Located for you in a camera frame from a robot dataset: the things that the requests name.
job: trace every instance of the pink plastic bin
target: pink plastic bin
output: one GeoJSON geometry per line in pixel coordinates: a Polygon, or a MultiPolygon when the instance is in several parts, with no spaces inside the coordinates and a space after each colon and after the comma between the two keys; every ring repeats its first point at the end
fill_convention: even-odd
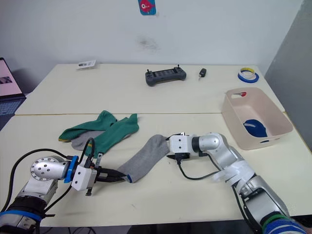
{"type": "Polygon", "coordinates": [[[293,125],[258,88],[239,88],[226,92],[222,106],[223,118],[232,136],[244,150],[258,149],[273,145],[293,130],[293,125]],[[249,134],[243,125],[248,119],[260,121],[266,128],[267,137],[249,134]]]}

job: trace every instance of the sock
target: sock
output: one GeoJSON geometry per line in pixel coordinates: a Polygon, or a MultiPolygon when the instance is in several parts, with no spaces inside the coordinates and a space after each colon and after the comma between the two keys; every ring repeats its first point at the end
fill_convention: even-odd
{"type": "Polygon", "coordinates": [[[97,136],[101,135],[102,133],[104,133],[104,131],[88,131],[85,132],[83,134],[81,134],[80,136],[78,136],[75,139],[72,139],[72,147],[75,150],[83,150],[87,140],[92,137],[92,138],[96,138],[97,136]]]}
{"type": "Polygon", "coordinates": [[[154,135],[139,152],[121,165],[117,171],[127,175],[124,178],[126,181],[134,183],[145,176],[169,152],[166,137],[154,135]]]}
{"type": "MultiPolygon", "coordinates": [[[[106,153],[111,147],[122,141],[125,136],[138,131],[137,114],[132,114],[129,118],[124,118],[111,127],[106,129],[104,133],[94,138],[95,151],[94,158],[98,157],[99,153],[106,153]]],[[[92,144],[89,143],[86,150],[86,155],[90,155],[92,144]]]]}
{"type": "Polygon", "coordinates": [[[96,120],[82,123],[75,127],[66,129],[58,137],[58,140],[69,142],[87,131],[105,131],[116,122],[117,119],[111,113],[108,111],[102,111],[96,120]]]}

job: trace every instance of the laptop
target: laptop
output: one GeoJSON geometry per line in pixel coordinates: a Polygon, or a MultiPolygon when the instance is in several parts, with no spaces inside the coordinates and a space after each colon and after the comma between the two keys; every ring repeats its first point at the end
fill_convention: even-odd
{"type": "Polygon", "coordinates": [[[25,99],[4,58],[0,58],[0,129],[25,99]]]}

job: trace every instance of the white table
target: white table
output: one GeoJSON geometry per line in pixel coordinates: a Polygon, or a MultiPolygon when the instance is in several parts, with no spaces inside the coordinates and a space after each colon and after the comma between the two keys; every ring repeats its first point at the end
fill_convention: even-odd
{"type": "Polygon", "coordinates": [[[59,64],[27,97],[17,115],[99,114],[171,114],[221,113],[225,92],[241,87],[258,87],[285,111],[259,69],[260,79],[248,84],[238,79],[243,67],[182,65],[185,81],[173,81],[149,87],[146,69],[173,68],[175,65],[98,64],[95,69],[77,71],[76,64],[59,64]],[[198,80],[202,68],[204,78],[198,80]]]}
{"type": "MultiPolygon", "coordinates": [[[[129,115],[116,115],[121,119],[129,115]]],[[[0,205],[7,195],[9,174],[14,162],[24,153],[37,148],[52,148],[67,155],[80,155],[70,143],[58,142],[61,132],[71,126],[96,119],[97,115],[15,116],[0,132],[0,205]]],[[[312,214],[312,157],[298,132],[263,149],[244,151],[235,143],[221,114],[138,115],[140,129],[114,146],[101,165],[116,169],[133,156],[154,134],[168,136],[185,131],[203,135],[224,134],[286,203],[290,215],[312,214]]],[[[32,162],[49,153],[26,158],[18,167],[12,198],[27,182],[32,162]]],[[[189,176],[201,176],[215,170],[208,158],[184,161],[189,176]]],[[[59,182],[56,199],[68,185],[59,182]]],[[[49,212],[42,226],[110,226],[152,223],[175,223],[241,219],[231,188],[210,179],[185,179],[174,160],[161,159],[137,183],[96,183],[93,195],[74,189],[49,212]]]]}

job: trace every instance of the blue object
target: blue object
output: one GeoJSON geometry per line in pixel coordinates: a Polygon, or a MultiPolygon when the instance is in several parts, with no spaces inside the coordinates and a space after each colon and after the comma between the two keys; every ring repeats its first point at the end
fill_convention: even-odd
{"type": "Polygon", "coordinates": [[[73,168],[75,166],[75,163],[78,160],[78,156],[74,156],[73,160],[71,161],[71,163],[69,164],[68,170],[67,170],[67,174],[66,177],[64,179],[64,183],[69,183],[70,181],[72,181],[72,172],[73,172],[73,168]]]}
{"type": "Polygon", "coordinates": [[[245,79],[239,73],[238,73],[238,78],[241,81],[246,82],[246,83],[256,83],[259,80],[259,75],[257,73],[254,73],[254,74],[255,74],[255,79],[245,79]]]}
{"type": "Polygon", "coordinates": [[[152,16],[156,14],[155,0],[138,0],[140,12],[144,16],[152,16]]]}
{"type": "Polygon", "coordinates": [[[22,215],[22,216],[26,216],[26,217],[29,217],[29,218],[32,218],[36,221],[41,221],[42,220],[42,217],[39,216],[39,215],[36,215],[34,213],[30,213],[30,212],[26,212],[26,211],[4,211],[4,212],[1,212],[0,213],[0,216],[1,215],[5,215],[5,214],[14,214],[14,215],[22,215]]]}
{"type": "Polygon", "coordinates": [[[254,137],[267,137],[266,128],[261,122],[256,119],[249,119],[244,123],[244,126],[249,134],[254,137]]]}
{"type": "Polygon", "coordinates": [[[278,219],[271,223],[269,223],[265,230],[263,231],[264,234],[279,234],[279,233],[286,233],[286,232],[297,232],[306,234],[306,231],[296,222],[290,219],[278,219]]]}

